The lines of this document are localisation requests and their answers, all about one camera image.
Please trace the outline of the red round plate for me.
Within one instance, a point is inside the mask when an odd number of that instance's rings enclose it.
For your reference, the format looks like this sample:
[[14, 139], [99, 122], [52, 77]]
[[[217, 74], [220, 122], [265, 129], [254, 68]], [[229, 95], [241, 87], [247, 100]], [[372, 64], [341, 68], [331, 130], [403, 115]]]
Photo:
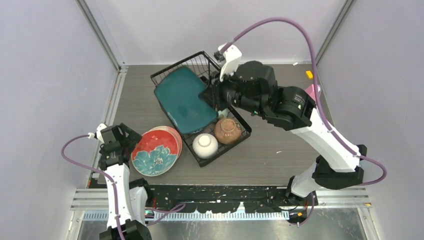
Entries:
[[131, 153], [131, 161], [143, 176], [157, 177], [173, 167], [179, 154], [175, 136], [167, 130], [155, 129], [142, 135]]

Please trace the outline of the brown striped bowl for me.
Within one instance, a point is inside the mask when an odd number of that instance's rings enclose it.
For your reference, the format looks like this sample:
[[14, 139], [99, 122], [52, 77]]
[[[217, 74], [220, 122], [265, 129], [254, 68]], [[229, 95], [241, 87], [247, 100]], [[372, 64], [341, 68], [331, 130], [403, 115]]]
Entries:
[[214, 136], [221, 144], [231, 145], [242, 136], [241, 125], [232, 118], [222, 118], [215, 124]]

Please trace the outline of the teal square plate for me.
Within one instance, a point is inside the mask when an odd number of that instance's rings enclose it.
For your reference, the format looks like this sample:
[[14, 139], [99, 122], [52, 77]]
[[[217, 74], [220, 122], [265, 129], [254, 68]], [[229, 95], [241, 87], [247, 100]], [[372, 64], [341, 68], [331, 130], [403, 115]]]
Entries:
[[188, 67], [169, 73], [154, 90], [158, 102], [181, 134], [196, 132], [217, 118], [217, 112], [199, 94], [206, 89]]

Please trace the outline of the pink round plate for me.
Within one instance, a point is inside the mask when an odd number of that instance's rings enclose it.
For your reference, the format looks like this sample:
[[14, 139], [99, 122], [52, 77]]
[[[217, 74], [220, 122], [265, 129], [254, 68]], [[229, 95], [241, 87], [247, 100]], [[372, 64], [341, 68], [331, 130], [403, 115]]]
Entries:
[[178, 145], [178, 154], [177, 154], [177, 158], [180, 157], [182, 149], [183, 149], [183, 140], [180, 136], [180, 134], [178, 133], [178, 131], [176, 129], [174, 129], [173, 127], [170, 126], [157, 126], [153, 128], [154, 130], [163, 130], [163, 131], [167, 131], [169, 133], [171, 133], [174, 138], [177, 141], [177, 145]]

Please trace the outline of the white blue-rimmed bowl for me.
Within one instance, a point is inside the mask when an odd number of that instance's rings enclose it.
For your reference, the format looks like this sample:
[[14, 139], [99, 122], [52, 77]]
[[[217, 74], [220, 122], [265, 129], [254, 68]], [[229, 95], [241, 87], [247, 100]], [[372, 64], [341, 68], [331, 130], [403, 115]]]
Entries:
[[192, 148], [199, 158], [210, 159], [217, 153], [219, 144], [213, 135], [202, 133], [195, 137]]

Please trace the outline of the light green bowl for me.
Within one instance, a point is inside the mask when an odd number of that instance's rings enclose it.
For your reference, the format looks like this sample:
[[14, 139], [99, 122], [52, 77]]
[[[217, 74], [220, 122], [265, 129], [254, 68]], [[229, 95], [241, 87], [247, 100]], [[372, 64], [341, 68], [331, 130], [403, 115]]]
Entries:
[[217, 113], [218, 113], [218, 117], [217, 118], [219, 120], [221, 120], [221, 119], [226, 118], [228, 116], [229, 109], [228, 108], [225, 108], [223, 110], [219, 110]]

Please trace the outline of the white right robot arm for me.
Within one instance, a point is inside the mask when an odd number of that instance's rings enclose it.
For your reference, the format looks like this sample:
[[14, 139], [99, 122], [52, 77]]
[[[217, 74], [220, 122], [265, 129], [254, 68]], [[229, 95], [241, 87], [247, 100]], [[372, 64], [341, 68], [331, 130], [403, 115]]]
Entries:
[[231, 75], [212, 71], [199, 97], [218, 110], [232, 106], [259, 116], [318, 152], [309, 169], [290, 178], [285, 198], [291, 205], [299, 205], [320, 187], [340, 190], [363, 183], [360, 161], [365, 146], [352, 145], [350, 150], [342, 146], [321, 119], [315, 100], [300, 87], [279, 86], [271, 66], [249, 61]]

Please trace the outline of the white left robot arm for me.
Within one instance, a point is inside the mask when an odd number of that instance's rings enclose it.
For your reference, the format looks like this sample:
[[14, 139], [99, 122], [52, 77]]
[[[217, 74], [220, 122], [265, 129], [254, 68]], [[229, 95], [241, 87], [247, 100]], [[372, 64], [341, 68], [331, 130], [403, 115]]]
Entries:
[[126, 126], [101, 123], [95, 132], [101, 142], [99, 168], [106, 180], [108, 220], [101, 240], [150, 240], [145, 207], [153, 202], [146, 180], [130, 181], [131, 154], [142, 136]]

